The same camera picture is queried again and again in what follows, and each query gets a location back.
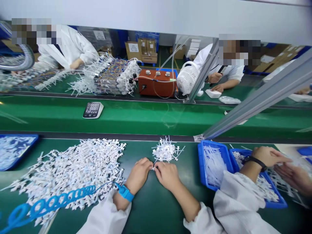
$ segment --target flexible metal hose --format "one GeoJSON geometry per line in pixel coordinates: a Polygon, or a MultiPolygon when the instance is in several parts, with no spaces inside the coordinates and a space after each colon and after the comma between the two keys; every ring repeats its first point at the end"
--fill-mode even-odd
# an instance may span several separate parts
{"type": "MultiPolygon", "coordinates": [[[[11,26],[5,22],[0,21],[0,28],[10,37],[12,37],[12,28],[11,26]]],[[[35,63],[35,57],[33,55],[32,49],[29,45],[19,45],[25,54],[24,61],[15,66],[8,66],[4,64],[0,64],[0,70],[8,70],[8,71],[24,71],[30,69],[35,63]]]]}

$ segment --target orange machine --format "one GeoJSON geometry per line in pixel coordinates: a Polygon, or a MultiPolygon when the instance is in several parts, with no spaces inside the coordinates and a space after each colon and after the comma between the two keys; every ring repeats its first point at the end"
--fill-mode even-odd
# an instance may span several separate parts
{"type": "Polygon", "coordinates": [[[158,94],[159,96],[164,98],[174,97],[176,92],[178,92],[178,89],[176,87],[175,72],[174,72],[174,80],[172,79],[172,72],[170,72],[170,76],[168,77],[166,76],[166,71],[160,71],[160,75],[155,77],[156,72],[157,72],[156,70],[142,69],[142,71],[140,72],[140,76],[145,76],[150,79],[140,76],[138,77],[140,94],[149,96],[157,96],[158,94]]]}

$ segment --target digital display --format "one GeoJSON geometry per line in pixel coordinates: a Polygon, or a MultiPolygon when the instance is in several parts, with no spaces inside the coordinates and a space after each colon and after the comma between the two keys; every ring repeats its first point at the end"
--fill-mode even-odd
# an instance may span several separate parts
{"type": "Polygon", "coordinates": [[[89,102],[86,109],[85,109],[84,117],[85,118],[96,117],[98,115],[99,108],[100,108],[100,103],[89,102]]]}

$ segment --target black wristwatch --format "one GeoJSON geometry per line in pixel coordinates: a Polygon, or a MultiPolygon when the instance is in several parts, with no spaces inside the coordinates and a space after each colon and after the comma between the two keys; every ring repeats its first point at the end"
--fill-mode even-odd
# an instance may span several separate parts
{"type": "Polygon", "coordinates": [[[267,170],[267,166],[259,159],[256,159],[253,156],[246,157],[242,163],[245,164],[248,161],[254,161],[255,163],[258,163],[262,167],[261,172],[265,172],[267,170]]]}

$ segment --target person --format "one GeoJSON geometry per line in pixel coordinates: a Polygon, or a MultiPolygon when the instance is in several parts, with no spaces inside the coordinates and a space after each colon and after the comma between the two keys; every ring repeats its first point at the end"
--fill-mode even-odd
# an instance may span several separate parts
{"type": "MultiPolygon", "coordinates": [[[[237,54],[239,54],[240,51],[239,51],[239,46],[236,45],[236,42],[239,42],[239,41],[224,40],[223,42],[225,44],[223,46],[223,52],[224,52],[223,59],[238,61],[237,54]]],[[[211,48],[212,48],[212,44],[206,46],[198,53],[198,55],[194,59],[194,63],[198,67],[201,67],[204,64],[204,62],[206,61],[209,55],[211,48]]],[[[223,74],[218,73],[221,67],[222,67],[222,64],[219,64],[219,62],[217,61],[213,65],[213,69],[209,72],[207,80],[206,80],[210,84],[218,83],[211,90],[219,91],[220,93],[222,93],[225,89],[230,89],[230,88],[237,86],[240,83],[244,75],[243,74],[244,64],[242,64],[241,66],[229,65],[226,67],[223,74]]]]}
{"type": "MultiPolygon", "coordinates": [[[[280,73],[282,70],[284,70],[288,65],[290,65],[292,62],[294,62],[294,60],[291,60],[281,66],[279,66],[277,69],[275,69],[273,72],[271,72],[270,74],[268,74],[265,78],[262,79],[262,81],[264,83],[268,82],[269,80],[271,80],[275,75],[277,75],[278,73],[280,73]]],[[[298,90],[297,92],[295,92],[295,94],[300,94],[300,95],[304,95],[304,94],[309,94],[310,92],[310,86],[305,87],[303,89],[298,90]]]]}
{"type": "MultiPolygon", "coordinates": [[[[61,43],[38,44],[40,56],[34,67],[45,65],[45,67],[57,68],[59,63],[65,69],[78,69],[97,60],[99,56],[96,49],[80,32],[67,25],[57,27],[59,31],[56,35],[60,36],[61,43]]],[[[51,28],[51,25],[47,25],[47,34],[51,32],[51,28]]]]}
{"type": "MultiPolygon", "coordinates": [[[[289,172],[290,169],[293,171],[297,169],[293,166],[290,166],[290,169],[286,168],[284,165],[289,166],[292,160],[284,157],[279,151],[262,146],[254,149],[252,157],[268,167],[283,163],[283,166],[276,166],[278,172],[284,178],[288,178],[289,182],[293,181],[298,186],[295,188],[300,187],[306,195],[312,196],[310,178],[302,171],[298,171],[297,174],[289,172]]],[[[152,168],[153,163],[147,158],[136,162],[125,183],[130,193],[135,195],[142,188],[152,168]]],[[[176,165],[157,162],[154,170],[159,182],[174,195],[181,205],[185,215],[183,224],[191,233],[279,233],[257,213],[259,208],[265,207],[265,201],[258,195],[255,185],[262,170],[260,164],[248,161],[239,173],[231,174],[224,171],[221,187],[215,193],[213,202],[216,218],[211,208],[197,201],[182,184],[176,165]]],[[[111,190],[106,198],[91,210],[86,223],[77,234],[120,234],[130,210],[131,203],[116,190],[111,190]]]]}

